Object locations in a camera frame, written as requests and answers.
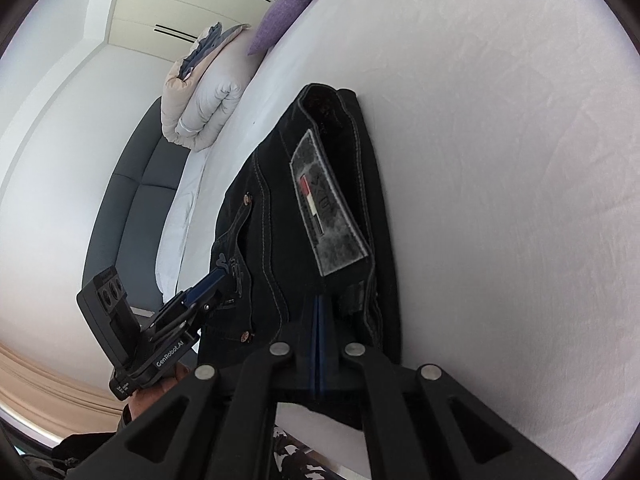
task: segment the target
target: white wall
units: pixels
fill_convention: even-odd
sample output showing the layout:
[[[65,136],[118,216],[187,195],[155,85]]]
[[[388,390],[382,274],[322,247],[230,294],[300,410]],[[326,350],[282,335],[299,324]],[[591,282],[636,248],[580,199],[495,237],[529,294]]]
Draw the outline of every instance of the white wall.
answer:
[[[39,0],[0,58],[0,136],[47,71],[84,37],[89,0]]]
[[[103,388],[111,366],[76,294],[113,168],[170,65],[100,49],[37,124],[0,202],[0,341]]]

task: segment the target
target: headboard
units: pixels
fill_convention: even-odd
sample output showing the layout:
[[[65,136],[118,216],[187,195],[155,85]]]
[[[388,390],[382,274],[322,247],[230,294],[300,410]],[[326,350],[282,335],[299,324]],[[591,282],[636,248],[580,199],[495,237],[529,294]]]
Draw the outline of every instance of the headboard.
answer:
[[[132,307],[160,309],[156,254],[188,154],[187,148],[162,136],[158,98],[111,175],[89,241],[82,286],[115,265]]]

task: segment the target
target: hand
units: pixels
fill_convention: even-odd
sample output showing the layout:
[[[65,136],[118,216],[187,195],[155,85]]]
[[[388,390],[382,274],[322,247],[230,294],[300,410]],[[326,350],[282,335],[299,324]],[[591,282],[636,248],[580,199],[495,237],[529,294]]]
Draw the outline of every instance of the hand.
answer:
[[[140,389],[133,392],[133,395],[129,399],[131,420],[135,420],[147,408],[156,402],[156,400],[178,384],[179,381],[183,380],[189,374],[189,371],[190,370],[185,365],[177,363],[175,365],[175,377],[166,377],[150,388]]]

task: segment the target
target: red stripe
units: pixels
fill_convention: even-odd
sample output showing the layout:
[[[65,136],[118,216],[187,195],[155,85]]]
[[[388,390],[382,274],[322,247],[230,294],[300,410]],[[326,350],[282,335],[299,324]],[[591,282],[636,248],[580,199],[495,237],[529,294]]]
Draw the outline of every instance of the red stripe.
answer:
[[[311,193],[311,189],[309,189],[309,183],[306,181],[305,175],[300,177],[300,186],[302,187],[302,193],[305,196]]]

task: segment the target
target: beige curtain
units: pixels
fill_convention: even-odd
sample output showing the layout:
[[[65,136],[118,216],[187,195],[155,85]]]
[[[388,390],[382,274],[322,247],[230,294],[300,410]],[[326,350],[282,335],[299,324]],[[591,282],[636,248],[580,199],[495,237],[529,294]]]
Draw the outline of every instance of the beige curtain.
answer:
[[[62,376],[0,344],[0,402],[59,438],[115,431],[124,402]]]

